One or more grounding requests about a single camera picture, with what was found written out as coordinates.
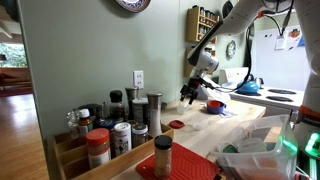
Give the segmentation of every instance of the green light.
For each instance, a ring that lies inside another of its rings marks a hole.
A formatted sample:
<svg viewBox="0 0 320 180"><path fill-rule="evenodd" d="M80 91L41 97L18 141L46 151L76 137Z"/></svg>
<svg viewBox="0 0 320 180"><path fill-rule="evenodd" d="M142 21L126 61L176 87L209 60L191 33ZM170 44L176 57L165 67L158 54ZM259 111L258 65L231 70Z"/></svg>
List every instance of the green light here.
<svg viewBox="0 0 320 180"><path fill-rule="evenodd" d="M293 150L294 152L298 152L298 148L292 144L289 141L283 140L283 144L285 144L286 146L288 146L291 150Z"/></svg>
<svg viewBox="0 0 320 180"><path fill-rule="evenodd" d="M309 139L309 141L308 141L308 145L313 146L313 145L314 145L314 143L315 143L315 140L313 140L313 139Z"/></svg>
<svg viewBox="0 0 320 180"><path fill-rule="evenodd" d="M311 138L310 139L312 139L312 140L317 140L319 138L319 134L318 133L313 133L312 135L311 135Z"/></svg>
<svg viewBox="0 0 320 180"><path fill-rule="evenodd" d="M310 151L312 151L312 146L310 146L310 145L307 145L307 146L306 146L306 151L307 151L307 152L310 152Z"/></svg>

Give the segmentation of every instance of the red mat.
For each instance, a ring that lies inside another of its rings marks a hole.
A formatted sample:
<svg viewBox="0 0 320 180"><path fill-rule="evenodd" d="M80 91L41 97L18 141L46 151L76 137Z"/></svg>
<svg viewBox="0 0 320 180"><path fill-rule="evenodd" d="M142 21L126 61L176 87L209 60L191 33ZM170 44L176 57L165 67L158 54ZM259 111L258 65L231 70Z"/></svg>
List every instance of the red mat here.
<svg viewBox="0 0 320 180"><path fill-rule="evenodd" d="M16 96L23 94L32 94L32 88L10 88L5 90L0 90L0 97Z"/></svg>
<svg viewBox="0 0 320 180"><path fill-rule="evenodd" d="M154 155L136 166L136 171L145 179L157 179L154 175ZM172 144L171 174L168 180L213 180L218 166L185 147Z"/></svg>

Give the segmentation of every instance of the tree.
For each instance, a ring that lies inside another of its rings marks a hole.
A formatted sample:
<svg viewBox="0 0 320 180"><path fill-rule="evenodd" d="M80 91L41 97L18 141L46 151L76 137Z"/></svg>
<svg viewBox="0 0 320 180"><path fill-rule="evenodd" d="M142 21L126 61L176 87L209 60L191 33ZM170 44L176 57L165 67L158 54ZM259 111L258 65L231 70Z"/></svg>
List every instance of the tree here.
<svg viewBox="0 0 320 180"><path fill-rule="evenodd" d="M23 44L0 43L0 54L5 54L7 61L3 67L27 67L27 58Z"/></svg>

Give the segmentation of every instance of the red lid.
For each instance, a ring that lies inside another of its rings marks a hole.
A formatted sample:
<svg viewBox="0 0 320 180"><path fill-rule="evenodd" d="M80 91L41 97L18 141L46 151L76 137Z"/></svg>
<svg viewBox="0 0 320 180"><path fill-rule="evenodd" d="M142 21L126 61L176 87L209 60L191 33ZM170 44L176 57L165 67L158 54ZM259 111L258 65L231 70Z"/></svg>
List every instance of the red lid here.
<svg viewBox="0 0 320 180"><path fill-rule="evenodd" d="M98 146L109 141L109 131L104 128L94 129L87 134L87 144L90 146Z"/></svg>

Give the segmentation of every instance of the cup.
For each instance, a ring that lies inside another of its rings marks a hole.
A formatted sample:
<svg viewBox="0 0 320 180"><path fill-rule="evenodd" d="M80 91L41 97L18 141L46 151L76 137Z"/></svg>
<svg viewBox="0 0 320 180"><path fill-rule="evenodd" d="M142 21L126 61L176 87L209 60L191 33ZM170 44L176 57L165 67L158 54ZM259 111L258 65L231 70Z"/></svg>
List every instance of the cup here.
<svg viewBox="0 0 320 180"><path fill-rule="evenodd" d="M209 114L221 114L227 106L220 101L210 100L207 101L207 112Z"/></svg>

